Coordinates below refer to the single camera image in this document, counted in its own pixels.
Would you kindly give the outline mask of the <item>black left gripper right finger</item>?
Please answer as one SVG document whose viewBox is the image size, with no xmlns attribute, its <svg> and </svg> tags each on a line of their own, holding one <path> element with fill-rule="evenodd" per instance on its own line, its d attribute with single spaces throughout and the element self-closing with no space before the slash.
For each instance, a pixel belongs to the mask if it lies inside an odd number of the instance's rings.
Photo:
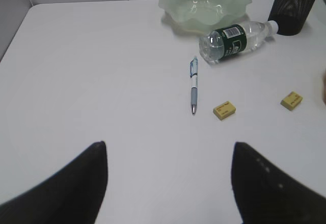
<svg viewBox="0 0 326 224">
<path fill-rule="evenodd" d="M 325 223 L 325 198 L 236 142 L 231 184 L 243 223 Z"/>
</svg>

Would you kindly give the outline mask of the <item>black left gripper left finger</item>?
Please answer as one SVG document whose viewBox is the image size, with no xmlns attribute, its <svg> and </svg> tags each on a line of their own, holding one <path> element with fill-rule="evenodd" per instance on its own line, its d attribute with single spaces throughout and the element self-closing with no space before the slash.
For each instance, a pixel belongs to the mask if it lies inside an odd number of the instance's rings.
<svg viewBox="0 0 326 224">
<path fill-rule="evenodd" d="M 1 204 L 1 223 L 95 223 L 108 183 L 105 142 L 25 193 Z"/>
</svg>

